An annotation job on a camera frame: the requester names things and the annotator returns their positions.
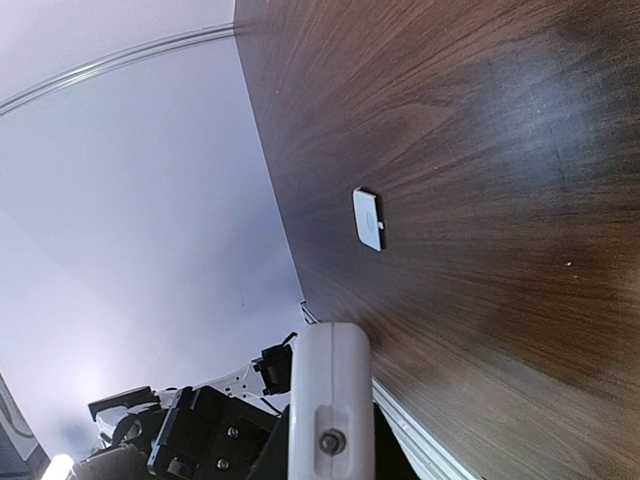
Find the white battery cover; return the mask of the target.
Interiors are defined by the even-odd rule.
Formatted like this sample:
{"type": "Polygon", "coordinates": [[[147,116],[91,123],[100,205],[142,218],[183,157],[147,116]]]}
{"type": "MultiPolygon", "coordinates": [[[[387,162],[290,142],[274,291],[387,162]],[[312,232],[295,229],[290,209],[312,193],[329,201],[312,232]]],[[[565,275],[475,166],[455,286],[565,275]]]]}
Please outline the white battery cover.
{"type": "Polygon", "coordinates": [[[356,233],[366,247],[381,252],[385,249],[385,224],[379,197],[362,188],[352,192],[356,233]]]}

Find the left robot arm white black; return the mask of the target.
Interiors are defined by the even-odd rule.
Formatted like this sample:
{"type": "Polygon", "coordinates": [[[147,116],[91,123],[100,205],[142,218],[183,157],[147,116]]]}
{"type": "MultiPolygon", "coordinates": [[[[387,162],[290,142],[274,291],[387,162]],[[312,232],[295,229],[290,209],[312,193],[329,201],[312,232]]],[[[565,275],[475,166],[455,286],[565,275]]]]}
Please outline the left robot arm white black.
{"type": "Polygon", "coordinates": [[[90,404],[102,446],[71,479],[284,479],[288,414],[252,400],[289,392],[291,361],[256,359],[201,386],[140,387],[90,404]]]}

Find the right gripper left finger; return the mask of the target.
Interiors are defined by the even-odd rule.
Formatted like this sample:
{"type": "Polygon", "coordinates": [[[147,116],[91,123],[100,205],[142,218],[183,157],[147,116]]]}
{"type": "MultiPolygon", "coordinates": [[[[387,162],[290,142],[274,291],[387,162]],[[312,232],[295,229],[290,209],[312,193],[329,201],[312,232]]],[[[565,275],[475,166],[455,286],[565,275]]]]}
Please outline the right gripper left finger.
{"type": "Polygon", "coordinates": [[[253,479],[288,479],[289,425],[290,406],[287,405],[252,468],[253,479]]]}

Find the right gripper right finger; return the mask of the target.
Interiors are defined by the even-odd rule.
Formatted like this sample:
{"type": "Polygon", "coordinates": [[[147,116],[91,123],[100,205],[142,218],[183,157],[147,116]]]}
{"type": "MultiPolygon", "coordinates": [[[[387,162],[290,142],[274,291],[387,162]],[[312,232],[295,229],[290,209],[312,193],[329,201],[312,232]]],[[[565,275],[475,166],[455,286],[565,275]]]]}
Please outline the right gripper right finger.
{"type": "Polygon", "coordinates": [[[374,403],[374,442],[376,480],[418,479],[377,403],[374,403]]]}

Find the white remote control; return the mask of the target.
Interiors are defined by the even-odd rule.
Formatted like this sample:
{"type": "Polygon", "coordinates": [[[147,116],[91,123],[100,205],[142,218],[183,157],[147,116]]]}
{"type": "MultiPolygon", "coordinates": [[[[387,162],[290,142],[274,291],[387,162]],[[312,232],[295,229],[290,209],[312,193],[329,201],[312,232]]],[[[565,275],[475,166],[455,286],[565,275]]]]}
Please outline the white remote control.
{"type": "Polygon", "coordinates": [[[354,323],[307,327],[293,351],[289,479],[373,479],[371,350],[354,323]]]}

